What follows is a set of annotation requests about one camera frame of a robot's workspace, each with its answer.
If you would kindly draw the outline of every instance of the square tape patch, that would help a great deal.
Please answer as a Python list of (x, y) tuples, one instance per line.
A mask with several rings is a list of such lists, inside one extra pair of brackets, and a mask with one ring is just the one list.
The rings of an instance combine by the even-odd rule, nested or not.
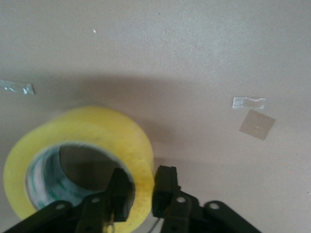
[(250, 110), (240, 127), (240, 132), (264, 140), (275, 121), (265, 114)]

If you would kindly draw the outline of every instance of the wire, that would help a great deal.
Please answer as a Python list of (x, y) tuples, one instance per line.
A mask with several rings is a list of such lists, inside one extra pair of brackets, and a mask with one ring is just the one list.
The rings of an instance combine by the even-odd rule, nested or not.
[(111, 232), (111, 233), (115, 233), (116, 232), (115, 223), (114, 222), (111, 222), (108, 227), (112, 228), (112, 231), (109, 231), (109, 232)]
[(151, 229), (147, 232), (147, 233), (152, 233), (152, 231), (156, 228), (157, 224), (159, 223), (161, 219), (158, 218), (155, 223), (153, 224), (153, 226), (151, 227)]

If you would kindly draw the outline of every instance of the packing tape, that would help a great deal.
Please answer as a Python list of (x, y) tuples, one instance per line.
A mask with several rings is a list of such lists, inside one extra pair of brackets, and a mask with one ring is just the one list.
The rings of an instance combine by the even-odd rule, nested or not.
[(37, 211), (26, 187), (29, 167), (34, 161), (38, 162), (44, 152), (63, 144), (90, 145), (107, 151), (120, 162), (134, 183), (135, 198), (128, 220), (115, 223), (115, 230), (129, 233), (136, 229), (151, 209), (152, 147), (132, 119), (115, 110), (95, 106), (67, 112), (29, 132), (12, 148), (3, 178), (7, 198), (16, 214), (25, 219)]

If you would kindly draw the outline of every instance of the tape roll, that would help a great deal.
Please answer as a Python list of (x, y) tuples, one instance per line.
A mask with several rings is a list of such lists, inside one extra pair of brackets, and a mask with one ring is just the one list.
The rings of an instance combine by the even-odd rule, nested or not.
[(126, 222), (116, 232), (129, 233), (147, 217), (154, 186), (153, 153), (143, 130), (129, 117), (112, 109), (82, 107), (29, 132), (11, 150), (4, 168), (7, 198), (21, 218), (36, 212), (26, 188), (29, 167), (57, 145), (83, 144), (107, 151), (133, 180), (135, 198)]

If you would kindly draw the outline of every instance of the clear tape strip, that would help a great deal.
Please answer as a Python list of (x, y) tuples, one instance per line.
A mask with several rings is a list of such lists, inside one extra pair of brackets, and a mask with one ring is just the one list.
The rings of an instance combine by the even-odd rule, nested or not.
[(255, 108), (264, 109), (266, 98), (263, 97), (234, 97), (233, 109)]
[(30, 83), (16, 83), (12, 81), (0, 80), (0, 87), (4, 90), (23, 93), (24, 95), (35, 94), (33, 86)]

